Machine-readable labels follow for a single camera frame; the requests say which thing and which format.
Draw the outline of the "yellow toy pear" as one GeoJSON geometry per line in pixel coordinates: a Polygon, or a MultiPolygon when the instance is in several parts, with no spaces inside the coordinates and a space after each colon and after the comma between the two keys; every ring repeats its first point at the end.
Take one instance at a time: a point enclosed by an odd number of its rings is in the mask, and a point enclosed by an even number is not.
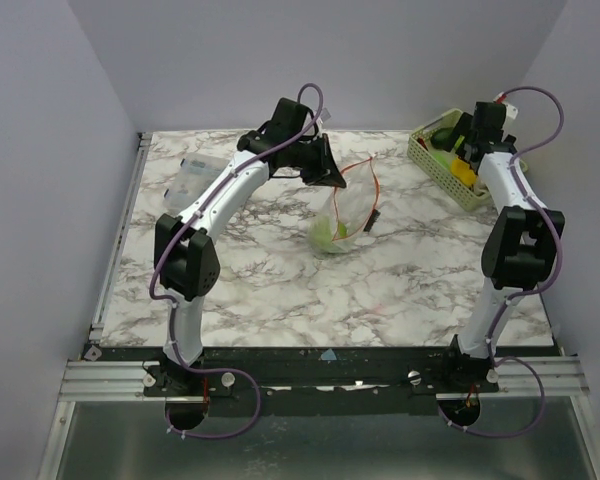
{"type": "Polygon", "coordinates": [[[463,161],[459,157],[456,157],[452,160],[450,172],[467,188],[472,188],[476,183],[476,173],[472,170],[471,166],[467,162],[463,161]]]}

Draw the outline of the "clear zip bag orange zipper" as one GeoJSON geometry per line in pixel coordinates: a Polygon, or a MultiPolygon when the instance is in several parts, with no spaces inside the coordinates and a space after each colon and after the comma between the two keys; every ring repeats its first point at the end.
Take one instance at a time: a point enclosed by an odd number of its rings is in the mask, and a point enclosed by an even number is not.
{"type": "Polygon", "coordinates": [[[346,166],[342,176],[347,187],[334,187],[314,218],[320,215],[330,218],[334,237],[346,242],[349,250],[345,253],[348,253],[355,248],[356,240],[364,232],[379,200],[380,183],[375,172],[375,158],[369,157],[346,166]]]}

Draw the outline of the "green toy cabbage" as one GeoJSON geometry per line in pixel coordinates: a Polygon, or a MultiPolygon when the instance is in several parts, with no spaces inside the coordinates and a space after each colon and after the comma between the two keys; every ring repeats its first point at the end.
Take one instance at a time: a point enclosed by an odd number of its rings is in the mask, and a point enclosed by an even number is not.
{"type": "Polygon", "coordinates": [[[308,241],[317,251],[329,254],[345,253],[349,250],[344,240],[334,237],[330,218],[328,216],[316,216],[309,225],[308,241]]]}

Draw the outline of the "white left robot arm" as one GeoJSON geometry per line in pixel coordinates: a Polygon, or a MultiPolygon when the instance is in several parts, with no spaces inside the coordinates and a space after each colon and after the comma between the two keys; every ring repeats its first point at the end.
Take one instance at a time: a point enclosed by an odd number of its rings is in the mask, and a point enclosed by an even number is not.
{"type": "Polygon", "coordinates": [[[233,215],[281,168],[297,171],[309,186],[345,186],[321,116],[320,108],[280,99],[269,120],[239,138],[233,158],[189,207],[156,222],[149,294],[169,305],[164,353],[175,362],[167,382],[177,393],[189,395],[201,385],[194,363],[203,352],[203,304],[220,276],[216,242],[233,215]]]}

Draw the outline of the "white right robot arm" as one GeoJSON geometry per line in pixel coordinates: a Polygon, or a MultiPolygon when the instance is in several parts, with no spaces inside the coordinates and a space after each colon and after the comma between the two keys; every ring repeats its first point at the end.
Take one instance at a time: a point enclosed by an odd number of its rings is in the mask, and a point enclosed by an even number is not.
{"type": "Polygon", "coordinates": [[[439,370],[442,384],[454,392],[474,383],[472,362],[492,358],[513,308],[523,297],[537,294],[561,266],[564,214],[548,209],[533,192],[516,138],[505,133],[508,116],[501,102],[478,102],[454,128],[464,138],[460,157],[487,187],[498,212],[481,255],[482,292],[469,324],[452,342],[459,357],[439,370]]]}

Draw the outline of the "dark green toy avocado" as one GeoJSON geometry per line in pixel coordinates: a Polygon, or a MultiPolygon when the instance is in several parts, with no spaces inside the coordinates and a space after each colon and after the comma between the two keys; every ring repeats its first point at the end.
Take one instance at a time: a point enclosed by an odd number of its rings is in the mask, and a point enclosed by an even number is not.
{"type": "Polygon", "coordinates": [[[453,129],[449,127],[436,130],[429,139],[431,146],[436,150],[449,151],[452,133],[453,129]]]}

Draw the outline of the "black pin header strip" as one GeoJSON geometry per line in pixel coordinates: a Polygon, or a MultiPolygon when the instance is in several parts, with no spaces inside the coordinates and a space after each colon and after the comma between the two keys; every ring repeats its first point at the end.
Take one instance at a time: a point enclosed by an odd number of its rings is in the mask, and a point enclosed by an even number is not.
{"type": "Polygon", "coordinates": [[[380,212],[377,209],[374,209],[371,212],[371,215],[364,227],[365,232],[370,232],[372,230],[372,228],[373,228],[374,224],[376,223],[376,221],[378,220],[379,216],[380,216],[380,212]]]}

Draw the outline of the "green perforated plastic basket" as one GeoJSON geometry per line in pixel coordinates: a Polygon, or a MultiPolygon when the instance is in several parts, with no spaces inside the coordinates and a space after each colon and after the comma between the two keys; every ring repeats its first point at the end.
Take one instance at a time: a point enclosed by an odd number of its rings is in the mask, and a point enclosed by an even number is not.
{"type": "Polygon", "coordinates": [[[473,211],[489,202],[493,202],[497,209],[506,206],[528,208],[528,183],[523,179],[516,153],[486,155],[479,168],[472,168],[477,175],[472,188],[464,186],[450,172],[452,160],[459,157],[456,152],[470,130],[503,130],[504,135],[510,135],[507,127],[516,115],[515,107],[498,102],[479,102],[472,113],[451,109],[410,135],[408,157],[466,211],[473,211]],[[434,149],[429,141],[431,135],[447,127],[453,129],[450,150],[434,149]]]}

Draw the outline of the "clear plastic box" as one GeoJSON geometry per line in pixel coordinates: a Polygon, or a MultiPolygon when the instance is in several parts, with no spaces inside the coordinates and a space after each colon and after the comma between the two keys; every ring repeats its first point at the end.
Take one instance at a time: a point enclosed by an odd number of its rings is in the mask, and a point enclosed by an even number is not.
{"type": "Polygon", "coordinates": [[[224,158],[192,153],[180,164],[180,169],[164,194],[164,208],[176,215],[197,200],[223,172],[224,158]]]}

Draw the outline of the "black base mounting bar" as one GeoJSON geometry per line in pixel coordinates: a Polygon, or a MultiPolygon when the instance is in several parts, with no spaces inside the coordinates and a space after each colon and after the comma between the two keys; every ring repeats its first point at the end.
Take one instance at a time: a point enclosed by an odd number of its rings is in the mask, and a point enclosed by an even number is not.
{"type": "Polygon", "coordinates": [[[277,393],[266,396],[260,380],[281,384],[297,380],[405,380],[409,373],[423,374],[445,390],[473,387],[508,361],[529,368],[528,357],[564,357],[554,347],[506,347],[494,365],[464,361],[444,347],[208,347],[191,367],[167,359],[158,348],[102,348],[92,344],[79,361],[156,361],[170,380],[207,384],[221,373],[242,377],[231,394],[203,393],[200,402],[144,401],[159,405],[179,424],[194,424],[205,417],[256,418],[265,416],[389,415],[434,416],[451,414],[459,423],[474,421],[491,398],[438,400],[430,395],[408,394],[393,387],[375,395],[349,393],[277,393]]]}

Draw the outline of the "aluminium frame rail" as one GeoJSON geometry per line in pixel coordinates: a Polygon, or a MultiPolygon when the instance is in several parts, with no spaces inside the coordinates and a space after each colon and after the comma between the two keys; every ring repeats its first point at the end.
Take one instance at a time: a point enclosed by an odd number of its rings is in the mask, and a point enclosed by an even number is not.
{"type": "MultiPolygon", "coordinates": [[[[430,395],[438,400],[460,400],[466,397],[512,398],[536,397],[541,392],[551,397],[579,397],[590,392],[580,361],[575,357],[528,357],[525,368],[508,361],[473,387],[445,390],[423,374],[409,373],[405,380],[297,380],[276,384],[260,380],[266,396],[277,393],[349,393],[378,395],[393,387],[408,394],[430,395]]],[[[244,379],[221,373],[207,384],[201,380],[170,380],[156,361],[71,361],[61,381],[59,399],[64,402],[171,401],[200,402],[203,393],[231,394],[244,379]]]]}

